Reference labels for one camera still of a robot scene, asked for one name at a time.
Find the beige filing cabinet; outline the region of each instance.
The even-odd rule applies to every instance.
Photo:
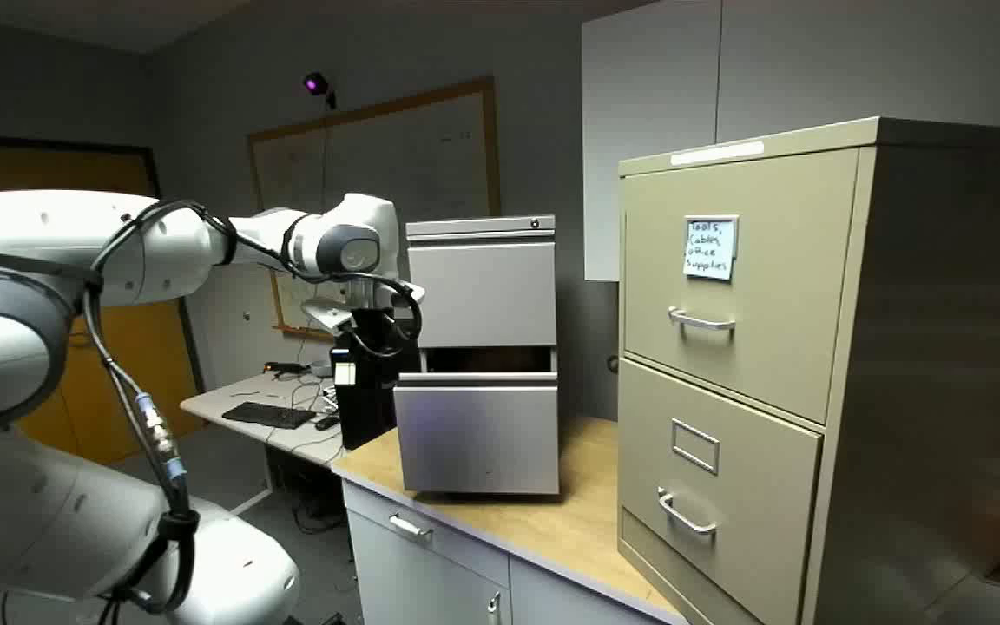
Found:
[[[934,623],[1000,562],[1000,128],[620,162],[620,552],[689,623]]]

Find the desk surface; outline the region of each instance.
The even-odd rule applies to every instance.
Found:
[[[395,432],[341,454],[333,473],[604,596],[682,623],[615,550],[616,446],[611,420],[565,426],[563,501],[421,496],[401,485]]]
[[[225,432],[245,433],[254,440],[262,440],[276,453],[288,453],[293,457],[328,467],[341,454],[341,426],[314,432],[314,420],[288,432],[288,426],[262,426],[262,425],[243,425],[225,420],[223,413],[239,403],[267,403],[267,407],[314,407],[321,403],[321,391],[333,391],[325,379],[314,376],[254,376],[200,396],[189,396],[180,403],[185,413],[194,413],[200,420],[212,420]]]

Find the white robotic arm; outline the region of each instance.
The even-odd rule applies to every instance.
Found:
[[[273,209],[218,218],[196,206],[156,206],[140,194],[0,192],[0,426],[54,388],[76,314],[96,327],[96,305],[189,294],[216,265],[267,265],[306,282],[341,282],[349,286],[349,308],[386,308],[391,300],[412,305],[415,294],[401,282],[401,224],[381,198],[348,194],[325,217]],[[103,349],[101,359],[162,494],[0,432],[0,589],[115,589],[174,623],[276,623],[293,595],[290,558],[207,505],[194,505],[194,530],[185,467],[160,413]],[[156,552],[156,534],[188,538],[188,529],[194,541],[180,541],[175,557],[145,557]]]

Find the ceiling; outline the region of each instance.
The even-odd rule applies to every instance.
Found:
[[[0,25],[120,52],[156,52],[248,0],[0,0]]]

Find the whiteboard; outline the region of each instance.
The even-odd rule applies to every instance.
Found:
[[[248,167],[262,209],[333,209],[348,192],[387,198],[401,224],[480,218],[498,206],[493,79],[450,82],[427,94],[325,116],[248,135]],[[309,329],[297,302],[314,290],[271,278],[276,329]]]

